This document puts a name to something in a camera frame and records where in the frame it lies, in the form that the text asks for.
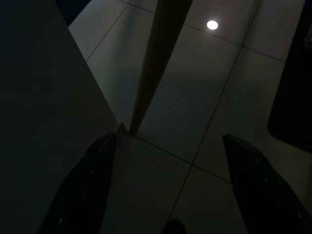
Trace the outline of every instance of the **white tile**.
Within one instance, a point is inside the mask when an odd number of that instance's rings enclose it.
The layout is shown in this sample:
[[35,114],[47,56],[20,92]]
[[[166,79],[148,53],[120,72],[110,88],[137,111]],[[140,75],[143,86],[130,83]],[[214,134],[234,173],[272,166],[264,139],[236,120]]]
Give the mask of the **white tile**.
[[283,66],[273,58],[242,49],[195,165],[229,181],[222,135],[230,133],[262,151],[303,200],[312,155],[273,138],[267,130]]
[[159,234],[190,165],[129,135],[115,158],[100,234]]
[[238,50],[184,26],[138,135],[191,162]]
[[[241,44],[258,3],[259,0],[194,0],[185,24]],[[155,12],[157,0],[132,0],[131,4]],[[217,21],[216,30],[208,29],[210,20]]]
[[155,12],[158,0],[132,0],[131,4],[142,9]]
[[115,117],[127,129],[153,17],[128,6],[87,61]]
[[127,4],[118,0],[92,0],[69,26],[84,59],[88,59]]
[[304,0],[263,0],[244,45],[286,60]]
[[171,218],[180,220],[186,233],[247,233],[231,184],[197,168],[192,168]]
[[[129,6],[88,65],[129,129],[153,14]],[[238,46],[184,26],[138,135],[192,161]]]

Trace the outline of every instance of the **wall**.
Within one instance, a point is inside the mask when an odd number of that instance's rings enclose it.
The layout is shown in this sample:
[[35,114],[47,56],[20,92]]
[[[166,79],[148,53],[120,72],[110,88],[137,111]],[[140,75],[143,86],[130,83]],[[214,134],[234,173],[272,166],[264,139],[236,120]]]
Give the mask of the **wall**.
[[2,1],[0,24],[0,233],[36,233],[62,180],[117,123],[54,1]]

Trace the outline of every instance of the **grout line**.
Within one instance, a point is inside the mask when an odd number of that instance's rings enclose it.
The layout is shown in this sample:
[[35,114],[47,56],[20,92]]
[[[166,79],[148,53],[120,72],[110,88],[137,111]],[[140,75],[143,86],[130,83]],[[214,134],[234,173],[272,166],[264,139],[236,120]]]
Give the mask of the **grout line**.
[[130,4],[130,3],[129,3],[129,5],[131,5],[131,6],[134,6],[134,7],[138,8],[138,9],[141,9],[141,10],[144,10],[144,11],[147,11],[147,12],[150,12],[150,13],[153,13],[153,14],[155,14],[155,12],[153,12],[153,11],[149,11],[149,10],[146,10],[146,9],[144,9],[144,8],[142,8],[142,7],[139,7],[139,6],[135,6],[135,5],[133,5],[133,4]]
[[189,170],[188,170],[188,172],[187,172],[187,174],[185,176],[185,179],[184,179],[184,181],[182,183],[181,189],[180,189],[179,193],[177,194],[177,197],[176,197],[176,200],[174,202],[174,205],[173,205],[173,207],[172,207],[172,209],[171,209],[171,211],[169,213],[168,221],[170,220],[170,218],[171,218],[171,216],[172,216],[172,214],[173,214],[173,212],[174,212],[174,210],[176,208],[177,201],[179,200],[179,197],[180,197],[180,195],[181,195],[181,193],[183,191],[184,185],[185,185],[185,183],[187,181],[187,178],[189,177],[189,174],[190,174],[192,168],[193,168],[193,165],[190,165],[190,168],[189,168]]
[[279,59],[279,58],[275,58],[275,57],[273,57],[273,56],[271,56],[271,55],[266,55],[266,54],[264,54],[264,53],[262,53],[262,52],[260,52],[260,51],[254,50],[254,49],[249,48],[249,47],[247,47],[247,46],[242,45],[242,47],[243,47],[244,49],[248,49],[248,50],[254,51],[254,52],[258,53],[258,54],[261,54],[261,55],[264,55],[264,56],[266,56],[266,57],[269,57],[269,58],[271,58],[271,59],[275,59],[275,60],[280,61],[280,62],[286,62],[285,60],[282,60],[282,59]]
[[117,1],[123,2],[123,3],[125,3],[125,4],[129,4],[132,0],[131,0],[130,2],[125,2],[125,1],[123,1],[123,0],[117,0]]
[[157,148],[157,149],[159,149],[159,150],[161,150],[161,151],[163,151],[163,152],[165,152],[165,153],[167,153],[167,154],[169,154],[169,155],[171,155],[171,156],[173,156],[173,157],[176,157],[177,159],[179,159],[179,160],[181,160],[181,161],[183,161],[183,162],[185,162],[185,163],[191,165],[191,163],[188,162],[187,160],[182,159],[182,158],[180,158],[179,156],[174,155],[173,153],[170,153],[170,152],[167,151],[167,150],[161,149],[159,146],[156,146],[156,145],[154,145],[153,143],[150,143],[150,142],[148,142],[148,141],[146,141],[146,140],[144,140],[144,139],[142,139],[142,138],[140,138],[140,137],[137,137],[137,136],[134,136],[134,137],[137,138],[137,139],[139,139],[140,141],[143,141],[143,142],[146,143],[146,144],[149,144],[149,145],[151,145],[151,146],[153,146],[153,147],[155,147],[155,148]]
[[206,32],[206,31],[200,30],[200,29],[198,29],[198,28],[194,28],[194,27],[189,26],[189,25],[187,25],[187,24],[184,24],[184,25],[185,25],[185,26],[187,26],[187,27],[190,27],[190,28],[196,29],[196,30],[198,30],[198,31],[200,31],[200,32],[207,33],[207,34],[209,34],[209,35],[211,35],[211,36],[214,36],[214,37],[216,37],[216,38],[219,38],[219,39],[222,39],[222,40],[226,40],[226,41],[228,41],[228,42],[230,42],[230,43],[233,43],[233,44],[235,44],[235,45],[242,46],[242,45],[241,45],[241,44],[239,44],[239,43],[236,43],[236,42],[230,41],[230,40],[228,40],[228,39],[225,39],[225,38],[222,38],[222,37],[219,37],[219,36],[216,36],[216,35],[214,35],[214,34],[211,34],[211,33],[208,33],[208,32]]
[[103,41],[103,39],[106,37],[106,35],[109,33],[109,31],[113,28],[113,26],[115,25],[115,23],[118,21],[118,19],[121,17],[122,13],[125,12],[125,10],[127,9],[129,5],[126,5],[126,7],[122,10],[122,12],[120,13],[120,15],[117,17],[117,19],[115,20],[115,22],[112,24],[112,26],[108,29],[108,31],[105,33],[105,35],[103,36],[103,38],[99,41],[99,43],[97,44],[97,46],[94,48],[94,50],[92,51],[92,53],[89,55],[89,57],[86,59],[86,62],[88,61],[88,59],[92,56],[92,54],[94,53],[94,51],[98,48],[98,46],[101,44],[101,42]]
[[206,173],[208,173],[208,174],[210,174],[210,175],[212,175],[212,176],[214,176],[214,177],[217,177],[218,179],[221,179],[223,182],[225,182],[225,183],[228,183],[228,184],[232,184],[230,181],[228,181],[228,180],[226,180],[226,179],[223,179],[223,178],[221,178],[220,176],[218,176],[218,175],[216,175],[216,174],[213,174],[213,173],[211,173],[211,172],[209,172],[209,171],[207,171],[207,170],[205,170],[205,169],[203,169],[203,168],[201,168],[201,167],[198,167],[198,166],[196,166],[196,165],[193,165],[193,167],[195,167],[195,168],[197,168],[197,169],[199,169],[199,170],[202,170],[202,171],[204,171],[204,172],[206,172]]

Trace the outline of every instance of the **black shoe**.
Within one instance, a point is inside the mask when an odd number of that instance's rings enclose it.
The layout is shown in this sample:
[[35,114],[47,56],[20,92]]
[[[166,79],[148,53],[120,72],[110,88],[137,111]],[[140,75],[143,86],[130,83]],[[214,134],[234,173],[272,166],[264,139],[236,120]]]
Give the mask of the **black shoe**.
[[166,223],[163,234],[186,234],[185,228],[180,221],[170,220]]

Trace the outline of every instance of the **floor tile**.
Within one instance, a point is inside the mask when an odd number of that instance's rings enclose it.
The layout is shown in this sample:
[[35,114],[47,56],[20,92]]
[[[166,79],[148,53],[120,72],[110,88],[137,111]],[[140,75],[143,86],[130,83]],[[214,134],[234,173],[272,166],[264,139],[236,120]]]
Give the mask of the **floor tile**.
[[[258,3],[259,0],[194,0],[185,24],[241,44]],[[131,4],[155,12],[157,0],[133,0]],[[210,20],[218,23],[216,30],[207,27]]]
[[174,209],[186,233],[246,234],[231,184],[192,168]]
[[229,181],[222,135],[230,133],[260,149],[303,200],[312,155],[273,138],[267,130],[283,66],[273,58],[242,49],[195,165]]
[[159,234],[190,165],[129,135],[117,148],[100,234]]
[[138,135],[191,162],[238,50],[184,26]]
[[126,6],[118,0],[92,0],[69,26],[84,59],[88,59]]
[[304,0],[262,0],[244,46],[286,60]]
[[[152,13],[129,6],[88,60],[127,129],[152,22]],[[238,50],[184,26],[138,135],[192,161]]]

